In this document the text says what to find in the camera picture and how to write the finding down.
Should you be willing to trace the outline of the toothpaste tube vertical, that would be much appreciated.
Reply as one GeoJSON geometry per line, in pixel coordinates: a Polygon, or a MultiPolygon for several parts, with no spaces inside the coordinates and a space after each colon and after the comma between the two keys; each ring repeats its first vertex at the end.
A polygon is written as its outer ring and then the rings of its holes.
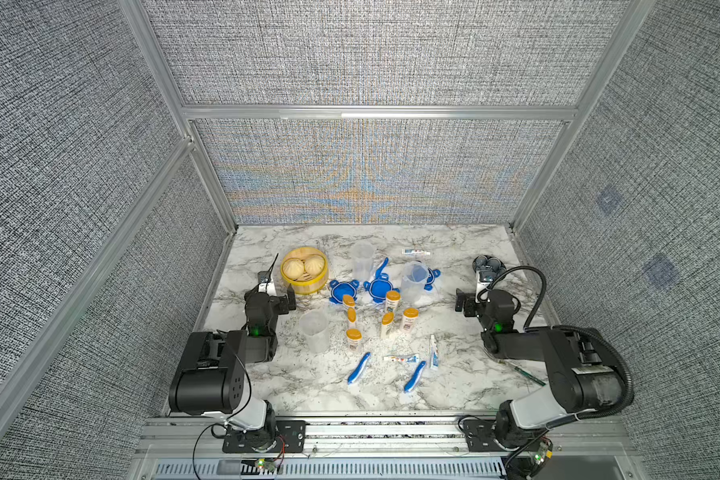
{"type": "Polygon", "coordinates": [[[431,370],[437,370],[439,368],[439,349],[436,336],[430,335],[429,338],[429,368],[431,370]]]}

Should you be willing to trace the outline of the toothpaste tube horizontal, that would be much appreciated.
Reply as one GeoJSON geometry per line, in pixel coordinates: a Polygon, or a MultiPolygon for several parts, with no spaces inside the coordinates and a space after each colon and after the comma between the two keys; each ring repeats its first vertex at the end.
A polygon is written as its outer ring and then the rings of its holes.
{"type": "Polygon", "coordinates": [[[402,363],[402,364],[416,364],[420,361],[420,358],[418,355],[387,355],[383,357],[384,361],[388,362],[396,362],[396,363],[402,363]]]}

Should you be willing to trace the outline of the small toothpaste tube back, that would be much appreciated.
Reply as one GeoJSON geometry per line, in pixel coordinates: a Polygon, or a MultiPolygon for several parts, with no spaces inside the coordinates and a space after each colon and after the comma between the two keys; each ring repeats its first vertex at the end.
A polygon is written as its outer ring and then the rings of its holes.
{"type": "Polygon", "coordinates": [[[403,249],[402,254],[405,256],[411,256],[411,257],[427,257],[431,255],[431,252],[424,249],[416,249],[416,248],[410,248],[410,249],[403,249]]]}

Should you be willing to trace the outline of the blue toothbrush back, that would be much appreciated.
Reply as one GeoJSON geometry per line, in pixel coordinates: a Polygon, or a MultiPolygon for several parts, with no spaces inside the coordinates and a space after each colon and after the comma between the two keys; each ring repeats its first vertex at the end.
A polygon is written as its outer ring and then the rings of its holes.
{"type": "Polygon", "coordinates": [[[388,280],[389,275],[385,272],[385,268],[388,266],[389,258],[385,258],[379,267],[375,270],[374,279],[388,280]]]}

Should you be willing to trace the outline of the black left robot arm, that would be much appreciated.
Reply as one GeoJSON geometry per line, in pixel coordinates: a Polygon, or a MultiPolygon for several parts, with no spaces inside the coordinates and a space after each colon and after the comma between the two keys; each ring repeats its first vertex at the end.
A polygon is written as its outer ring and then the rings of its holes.
{"type": "Polygon", "coordinates": [[[255,287],[244,295],[244,327],[190,335],[169,387],[172,412],[214,417],[224,450],[269,452],[285,448],[272,404],[253,394],[247,365],[274,359],[281,315],[296,309],[292,288],[274,296],[255,287]]]}

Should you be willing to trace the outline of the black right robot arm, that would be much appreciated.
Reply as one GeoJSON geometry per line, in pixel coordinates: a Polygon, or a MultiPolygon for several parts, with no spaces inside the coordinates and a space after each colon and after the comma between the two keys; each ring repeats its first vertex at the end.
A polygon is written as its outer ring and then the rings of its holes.
{"type": "Polygon", "coordinates": [[[494,442],[519,453],[541,441],[554,428],[586,419],[608,417],[634,401],[635,382],[626,361],[598,330],[572,325],[531,325],[547,291],[538,268],[520,265],[498,275],[476,292],[456,291],[455,310],[475,318],[481,339],[496,360],[527,360],[544,364],[547,381],[540,389],[504,401],[492,426],[494,442]],[[521,302],[497,284],[509,274],[528,271],[540,280],[534,305],[520,330],[514,316],[521,302]]]}

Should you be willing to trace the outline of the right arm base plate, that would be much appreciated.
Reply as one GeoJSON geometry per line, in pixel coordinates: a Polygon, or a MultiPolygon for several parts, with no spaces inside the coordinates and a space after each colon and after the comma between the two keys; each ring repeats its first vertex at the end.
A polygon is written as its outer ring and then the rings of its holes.
{"type": "Polygon", "coordinates": [[[530,448],[538,445],[547,433],[544,429],[518,430],[508,433],[503,440],[500,440],[494,423],[492,418],[472,415],[457,420],[456,427],[463,434],[469,452],[514,452],[521,447],[530,448]]]}

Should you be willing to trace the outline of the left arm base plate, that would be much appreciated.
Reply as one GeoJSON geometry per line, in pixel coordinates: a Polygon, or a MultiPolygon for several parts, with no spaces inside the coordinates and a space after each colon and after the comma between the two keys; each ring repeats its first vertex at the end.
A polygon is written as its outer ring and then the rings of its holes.
{"type": "Polygon", "coordinates": [[[274,455],[276,453],[302,453],[307,423],[300,420],[276,420],[257,430],[230,429],[223,439],[225,454],[274,455]]]}

